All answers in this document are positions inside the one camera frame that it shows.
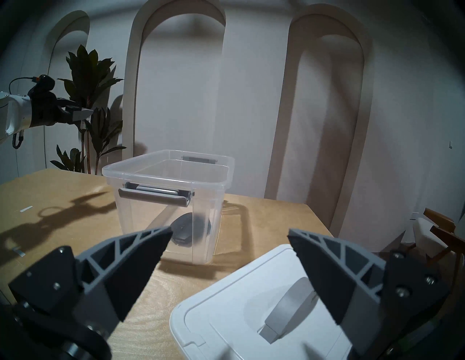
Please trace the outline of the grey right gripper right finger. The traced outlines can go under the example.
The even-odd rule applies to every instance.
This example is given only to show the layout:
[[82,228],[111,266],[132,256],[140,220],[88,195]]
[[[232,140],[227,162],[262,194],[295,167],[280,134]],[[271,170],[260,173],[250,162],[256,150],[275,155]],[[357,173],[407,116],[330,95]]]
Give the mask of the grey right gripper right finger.
[[404,250],[385,261],[339,238],[289,229],[288,241],[352,348],[348,359],[413,359],[440,324],[450,288]]

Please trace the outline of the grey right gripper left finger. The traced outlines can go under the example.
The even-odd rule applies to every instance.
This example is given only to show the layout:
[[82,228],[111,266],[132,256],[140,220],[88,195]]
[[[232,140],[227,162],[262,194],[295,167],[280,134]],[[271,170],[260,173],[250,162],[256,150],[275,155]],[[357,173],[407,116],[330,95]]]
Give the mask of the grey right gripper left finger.
[[107,342],[146,287],[171,227],[60,246],[8,284],[7,359],[112,359]]

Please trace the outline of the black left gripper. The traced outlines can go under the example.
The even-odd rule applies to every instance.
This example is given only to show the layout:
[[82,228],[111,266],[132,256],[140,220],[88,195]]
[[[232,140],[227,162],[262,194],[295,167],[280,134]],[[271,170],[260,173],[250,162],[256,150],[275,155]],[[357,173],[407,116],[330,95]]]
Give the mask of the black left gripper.
[[32,107],[30,127],[80,123],[94,113],[93,110],[73,106],[69,99],[57,98],[50,91],[30,91],[29,98]]

